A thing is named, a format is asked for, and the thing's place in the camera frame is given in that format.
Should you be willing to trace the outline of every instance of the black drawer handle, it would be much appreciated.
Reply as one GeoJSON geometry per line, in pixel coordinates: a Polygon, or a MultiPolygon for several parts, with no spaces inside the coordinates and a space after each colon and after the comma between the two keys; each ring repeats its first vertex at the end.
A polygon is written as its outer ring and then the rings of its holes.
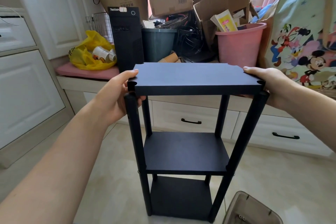
{"type": "Polygon", "coordinates": [[[185,119],[181,119],[181,121],[183,121],[183,122],[188,122],[188,123],[194,123],[194,124],[202,124],[202,122],[201,121],[198,121],[198,122],[193,122],[193,121],[187,121],[187,120],[185,120],[185,119]]]}
{"type": "Polygon", "coordinates": [[[282,136],[282,135],[278,135],[278,134],[275,133],[275,132],[272,132],[272,135],[274,135],[274,136],[278,136],[278,137],[290,138],[290,139],[300,139],[299,136],[293,136],[293,137],[291,137],[291,136],[282,136]]]}

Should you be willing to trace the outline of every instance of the forearm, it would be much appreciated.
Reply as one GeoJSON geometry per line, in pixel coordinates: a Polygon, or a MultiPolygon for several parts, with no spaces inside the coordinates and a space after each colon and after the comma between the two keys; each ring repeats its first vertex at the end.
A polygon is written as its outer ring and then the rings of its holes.
{"type": "Polygon", "coordinates": [[[72,223],[106,126],[86,105],[0,205],[0,223],[72,223]]]}
{"type": "Polygon", "coordinates": [[[336,101],[300,85],[285,98],[284,111],[336,152],[336,101]]]}

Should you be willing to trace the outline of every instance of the gray bucket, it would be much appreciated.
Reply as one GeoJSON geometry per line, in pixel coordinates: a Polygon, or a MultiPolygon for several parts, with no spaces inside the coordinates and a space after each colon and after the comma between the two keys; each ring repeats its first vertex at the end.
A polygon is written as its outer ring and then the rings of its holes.
{"type": "Polygon", "coordinates": [[[158,62],[173,50],[177,29],[143,28],[141,31],[145,62],[158,62]]]}

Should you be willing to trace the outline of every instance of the disney shopping bag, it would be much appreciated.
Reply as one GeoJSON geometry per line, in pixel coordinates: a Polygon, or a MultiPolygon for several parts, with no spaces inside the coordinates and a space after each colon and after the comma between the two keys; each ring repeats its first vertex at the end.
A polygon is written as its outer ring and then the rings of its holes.
{"type": "Polygon", "coordinates": [[[336,97],[336,0],[279,0],[271,22],[259,64],[336,97]]]}

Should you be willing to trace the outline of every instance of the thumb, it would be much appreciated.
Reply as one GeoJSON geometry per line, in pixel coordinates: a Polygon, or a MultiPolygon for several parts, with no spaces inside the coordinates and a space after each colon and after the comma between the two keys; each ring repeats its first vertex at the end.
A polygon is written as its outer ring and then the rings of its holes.
{"type": "Polygon", "coordinates": [[[135,77],[139,73],[138,69],[135,70],[127,70],[122,72],[121,74],[118,74],[114,79],[119,83],[123,84],[126,82],[129,78],[135,77]]]}
{"type": "Polygon", "coordinates": [[[259,67],[243,67],[245,73],[256,75],[263,79],[265,69],[259,67]]]}

